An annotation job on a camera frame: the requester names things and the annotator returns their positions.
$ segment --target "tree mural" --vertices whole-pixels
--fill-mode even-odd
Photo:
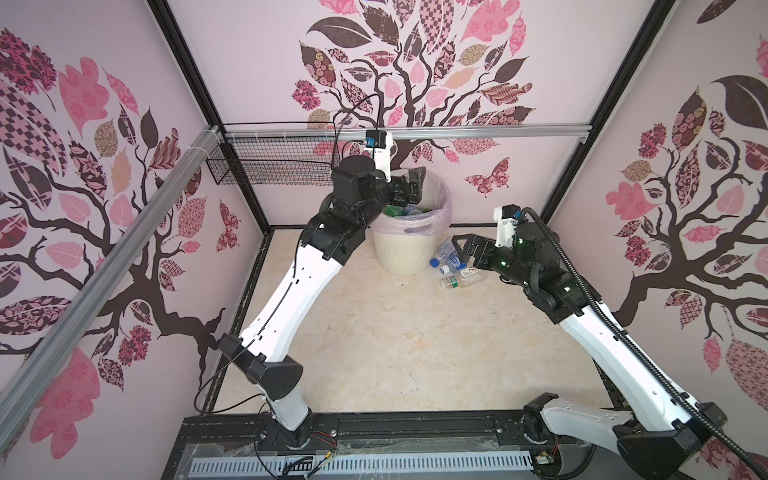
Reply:
[[[0,254],[0,298],[13,293],[22,281],[25,289],[30,288],[29,282],[39,282],[32,283],[34,297],[0,308],[4,337],[0,355],[5,356],[35,350],[41,338],[35,342],[25,336],[54,325],[70,303],[54,292],[83,288],[181,154],[176,129],[161,139],[150,108],[139,115],[131,90],[106,71],[109,89],[101,85],[99,67],[86,57],[79,70],[66,65],[65,71],[56,72],[51,67],[52,73],[45,77],[55,82],[58,73],[61,103],[74,125],[65,143],[55,123],[25,96],[35,91],[29,78],[41,87],[47,85],[22,61],[28,50],[7,29],[2,32],[0,51],[5,63],[0,61],[0,72],[18,88],[0,80],[2,161],[13,181],[13,186],[5,185],[0,192],[0,249],[5,251]],[[48,58],[39,47],[32,54],[32,58]],[[116,107],[108,104],[113,94],[117,101],[110,104]],[[91,121],[100,121],[92,141],[83,138],[84,125]],[[217,348],[214,333],[224,309],[203,321],[170,311],[165,300],[165,295],[176,291],[174,279],[184,274],[179,259],[200,247],[194,238],[203,226],[207,202],[206,197],[195,196],[201,174],[198,169],[129,268],[131,284],[107,301],[94,327],[85,333],[99,338],[90,355],[99,377],[120,389],[124,370],[146,358],[153,339],[170,335],[194,339],[200,382],[207,350]],[[217,251],[237,245],[240,222],[223,202],[219,207],[224,230]],[[68,288],[62,288],[61,282]]]
[[[311,76],[299,80],[293,99],[306,110],[310,128],[324,128],[340,115],[360,126],[434,127],[520,124],[534,109],[516,104],[532,84],[512,83],[526,58],[514,58],[525,41],[526,25],[519,0],[320,0],[336,14],[312,25],[300,42],[302,61]],[[463,10],[458,18],[458,8]],[[462,21],[468,15],[468,22]],[[310,44],[324,35],[335,46]],[[355,104],[369,94],[374,98]],[[319,108],[320,105],[332,105]],[[392,169],[409,155],[433,161],[439,152],[448,161],[498,145],[490,138],[441,144],[432,139],[397,140]],[[315,154],[329,155],[326,145]],[[356,153],[349,143],[343,153]],[[466,180],[481,193],[501,186],[495,176]]]
[[[713,309],[722,308],[730,333],[726,364],[768,409],[768,353],[737,338],[768,340],[768,147],[728,136],[731,121],[768,130],[768,86],[745,75],[714,83],[725,89],[727,115],[709,108],[697,89],[670,131],[656,124],[641,135],[642,159],[622,171],[630,183],[606,196],[629,220],[616,236],[626,239],[624,256],[634,266],[614,315],[626,326],[649,290],[671,290],[665,308],[679,309],[681,328],[706,323],[703,359],[715,371],[728,338],[713,325]]]

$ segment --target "patterned leaf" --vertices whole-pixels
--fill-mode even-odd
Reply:
[[[371,36],[363,27],[344,17],[324,18],[312,25],[306,33],[311,31],[319,31],[334,45],[341,48],[355,48],[371,42]]]
[[[723,275],[724,273],[731,273],[735,269],[739,268],[750,259],[752,255],[733,255],[733,254],[727,254],[723,255],[722,257],[715,260],[715,264],[713,267],[713,271],[716,275]]]
[[[707,362],[707,366],[714,372],[720,366],[720,358],[723,354],[720,352],[720,344],[717,342],[717,337],[712,335],[706,342],[701,351],[704,354],[704,362]]]
[[[648,265],[646,265],[646,270],[655,270],[657,272],[660,272],[667,268],[667,266],[670,264],[670,260],[672,259],[672,253],[667,250],[662,253],[659,253],[654,258],[650,259],[650,262],[648,262]]]
[[[745,127],[768,130],[768,87],[757,78],[733,75],[715,80],[725,87],[725,111],[731,120]]]
[[[17,112],[24,115],[37,126],[38,131],[48,140],[48,143],[51,144],[58,156],[58,162],[61,165],[61,175],[67,173],[67,151],[64,148],[64,142],[61,141],[58,132],[53,128],[53,125],[51,125],[51,122],[48,121],[45,115],[32,102],[20,95],[15,88],[2,80],[0,80],[0,99],[11,105]],[[58,168],[52,167],[51,170],[58,172]]]
[[[355,84],[349,83],[344,78],[341,79],[341,85],[344,88],[344,95],[346,95],[346,99],[349,100],[349,103],[352,104],[352,106],[357,105],[360,101],[363,100],[363,98],[366,97],[366,94],[362,92],[360,87],[358,87]],[[362,103],[358,106],[358,108],[367,113],[372,113],[373,104],[371,103],[371,99],[368,98],[362,101]]]
[[[482,58],[482,55],[485,53],[486,50],[488,50],[489,45],[483,45],[483,44],[476,44],[471,45],[466,48],[462,52],[462,55],[458,58],[458,62],[465,67],[469,67],[471,65],[474,65],[477,63],[480,58]]]
[[[168,290],[169,292],[175,292],[176,287],[174,287],[173,278],[171,278],[171,276],[165,273],[163,270],[160,270],[158,274],[160,277],[160,286],[162,286],[163,289]]]
[[[0,81],[0,86],[7,85]],[[7,147],[40,160],[59,174],[59,163],[54,151],[45,143],[30,120],[22,117],[11,105],[0,100],[0,140]]]
[[[469,112],[467,113],[467,120],[471,120],[478,116],[478,113],[480,113],[480,99],[472,102],[472,105],[469,106]]]
[[[703,308],[704,305],[701,303],[701,297],[698,295],[683,303],[683,306],[680,308],[680,328],[683,329],[688,323],[699,318]]]
[[[419,24],[413,25],[413,30],[406,39],[406,45],[402,48],[402,60],[409,62],[419,56],[422,50],[422,37],[419,35]]]
[[[181,156],[181,149],[176,146],[179,141],[179,132],[175,128],[170,130],[170,138],[165,139],[157,145],[154,151],[152,162],[147,167],[148,170],[170,170],[176,166],[176,161]]]
[[[445,76],[448,75],[448,73],[451,71],[451,67],[453,67],[453,61],[455,59],[456,49],[453,46],[453,42],[449,41],[445,44],[445,47],[442,48],[440,56],[437,57],[437,61],[435,62],[435,81],[442,80],[445,78]]]
[[[679,152],[694,142],[707,118],[707,104],[699,96],[699,89],[680,108],[672,127],[672,142]]]
[[[715,225],[702,225],[688,230],[683,234],[683,237],[694,243],[704,243],[720,235],[720,232],[722,232],[720,227]]]
[[[75,242],[58,242],[48,245],[45,252],[59,266],[67,269],[77,268],[83,260],[83,247]]]
[[[520,51],[520,48],[523,46],[523,42],[525,42],[525,32],[526,32],[525,22],[523,21],[523,16],[520,15],[517,20],[515,20],[515,24],[512,26],[512,35],[509,38],[509,51],[512,53],[512,56],[514,57],[515,54]]]
[[[413,123],[416,127],[421,127],[427,118],[427,106],[424,105],[413,115]]]
[[[710,6],[701,14],[696,23],[705,23],[713,20],[725,12],[736,0],[713,0]]]
[[[464,121],[464,115],[454,115],[448,119],[447,125],[449,127],[457,127]]]
[[[497,112],[491,120],[488,121],[489,125],[517,125],[523,123],[523,120],[530,114],[535,108],[528,107],[510,107],[506,110]]]
[[[340,50],[338,48],[329,48],[328,55],[342,63],[349,63],[349,57],[346,56],[344,50]]]
[[[481,154],[489,148],[499,145],[493,138],[457,138],[452,143],[456,151],[464,155]]]
[[[489,111],[487,114],[482,114],[479,117],[475,119],[475,121],[472,122],[473,125],[485,125],[488,123],[488,120],[491,119],[491,117],[495,114],[494,111]]]
[[[715,170],[726,170],[730,168],[731,161],[730,156],[728,155],[728,152],[725,151],[724,148],[719,147],[715,144],[711,144],[710,142],[704,142],[707,144],[707,165],[710,166],[710,168],[713,168]]]
[[[688,297],[692,295],[688,290],[675,290],[667,297],[667,302],[664,304],[664,308],[668,306],[680,306],[688,300]]]
[[[744,189],[741,184],[729,189],[717,199],[717,209],[724,214],[736,215],[744,206]]]
[[[94,145],[100,157],[111,157],[118,152],[118,133],[112,122],[109,120],[96,127]]]
[[[119,362],[101,357],[98,360],[98,375],[106,383],[119,386],[123,390],[123,367]]]
[[[104,169],[91,152],[85,150],[71,137],[69,140],[69,154],[74,167],[78,169],[78,175],[85,182],[85,186],[103,200],[107,191],[107,176],[104,175]]]
[[[400,24],[405,25],[413,14],[413,9],[416,6],[416,0],[393,0],[392,6],[395,8],[397,18],[400,19]]]
[[[160,264],[160,266],[165,269],[166,273],[170,276],[179,276],[182,273],[184,273],[185,270],[183,270],[178,263],[174,262],[171,259],[163,260],[163,262]]]
[[[675,177],[674,186],[677,192],[677,199],[680,201],[680,208],[685,207],[694,199],[694,195],[699,190],[699,159],[695,147],[688,154],[688,158],[680,165]]]
[[[131,163],[128,162],[128,156],[125,154],[125,149],[115,156],[111,176],[112,188],[114,189],[115,195],[125,191],[128,186],[131,185]]]
[[[501,47],[496,47],[488,52],[485,56],[485,64],[483,65],[485,71],[491,71],[491,69],[496,66],[498,61],[502,59],[502,54],[504,53],[505,48],[507,48],[506,42]]]
[[[383,8],[363,5],[362,16],[365,17],[366,23],[373,30],[373,34],[376,37],[384,43],[397,46],[397,24],[387,12],[384,12]]]
[[[733,339],[725,355],[725,361],[733,379],[758,405],[768,410],[768,353]]]
[[[632,220],[630,223],[627,223],[624,225],[621,230],[619,230],[619,233],[616,233],[616,237],[631,237],[635,230],[640,228],[640,225],[642,225],[643,222],[639,220]]]
[[[194,237],[203,226],[205,218],[205,200],[204,198],[190,199],[179,214],[179,235],[186,238]]]
[[[453,150],[445,150],[445,158],[447,158],[448,161],[453,162],[455,164],[458,163],[458,155]]]
[[[22,269],[16,262],[0,264],[0,298],[15,290],[22,280]]]
[[[752,309],[744,315],[744,318],[755,324],[768,328],[768,308]]]
[[[768,170],[768,147],[746,140],[744,144],[746,145],[744,151],[746,165],[752,170]]]
[[[393,127],[397,125],[397,122],[400,121],[402,118],[402,107],[397,107],[395,110],[392,110],[392,113],[389,114],[389,120],[386,122],[387,127]]]
[[[344,70],[357,81],[368,81],[373,78],[373,72],[365,67],[352,67]]]
[[[0,248],[19,245],[27,236],[27,217],[16,214],[0,220]]]
[[[525,84],[519,87],[517,84],[510,85],[504,83],[486,90],[480,90],[480,93],[494,105],[514,104],[520,98],[520,95],[529,92],[532,88],[533,84]]]
[[[51,182],[37,168],[8,155],[3,147],[5,162],[11,172],[13,183],[16,184],[19,193],[40,210],[45,210],[51,204]]]
[[[94,358],[96,355],[101,355],[103,353],[109,352],[109,349],[112,348],[114,345],[114,335],[112,332],[107,333],[107,335],[104,335],[101,337],[101,340],[98,341],[96,344],[96,348],[94,349],[94,352],[91,354],[91,358]]]
[[[526,59],[528,59],[528,57],[515,58],[514,60],[510,60],[503,64],[496,71],[496,76],[493,77],[493,80],[497,81],[498,83],[504,83],[505,81],[511,80],[515,75],[518,74],[520,68],[523,66],[523,62],[525,62]]]
[[[134,222],[134,208],[125,194],[112,202],[109,207],[109,220],[119,227],[128,228]]]
[[[53,325],[69,307],[69,300],[58,296],[28,298],[0,309],[0,333],[28,335]]]
[[[646,160],[634,161],[621,171],[622,174],[631,182],[639,182],[651,173],[650,163]]]
[[[389,64],[395,61],[395,55],[386,50],[372,51],[371,53],[366,54],[366,57],[370,58],[371,61],[379,67],[389,66]]]
[[[338,17],[338,19],[347,20],[347,18],[342,17]],[[333,63],[331,63],[328,55],[319,48],[307,46],[301,41],[299,46],[301,47],[301,61],[304,62],[304,68],[306,68],[307,73],[312,75],[312,79],[323,87],[326,85],[335,87],[336,69],[333,67]]]

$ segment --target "beige floor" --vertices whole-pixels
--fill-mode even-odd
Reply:
[[[495,229],[452,229],[453,234]],[[256,318],[293,261],[299,230],[275,232],[245,326]],[[318,297],[290,355],[315,412],[518,409],[543,392],[573,402],[611,402],[590,356],[497,276],[442,292],[431,267],[395,276],[376,260],[369,238]],[[216,404],[255,393],[237,368]],[[256,412],[247,402],[232,412]]]

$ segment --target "plastic bottle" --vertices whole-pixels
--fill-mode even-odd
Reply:
[[[471,272],[469,275],[449,276],[440,280],[440,288],[443,291],[453,290],[455,288],[466,288],[483,281],[484,277],[479,271]]]

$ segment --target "black metal frame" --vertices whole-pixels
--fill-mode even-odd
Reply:
[[[653,6],[650,7],[650,11],[640,27],[640,31],[632,42],[632,46],[630,46],[627,55],[621,62],[621,66],[616,72],[616,75],[611,82],[611,86],[608,87],[605,96],[603,96],[603,99],[600,101],[600,105],[592,118],[592,129],[589,132],[587,140],[576,147],[576,151],[571,155],[571,159],[568,160],[562,175],[558,179],[557,185],[555,185],[554,190],[549,195],[547,203],[541,211],[541,218],[545,222],[551,220],[552,215],[554,215],[554,212],[557,210],[563,197],[568,192],[571,182],[576,178],[576,174],[578,174],[581,165],[592,150],[594,142],[598,139],[600,132],[603,131],[603,127],[605,127],[608,118],[611,116],[611,113],[613,113],[619,99],[621,99],[621,95],[627,88],[634,72],[637,70],[637,67],[645,57],[650,46],[654,43],[656,35],[664,25],[664,21],[666,21],[667,15],[672,9],[675,1],[676,0],[656,0]]]

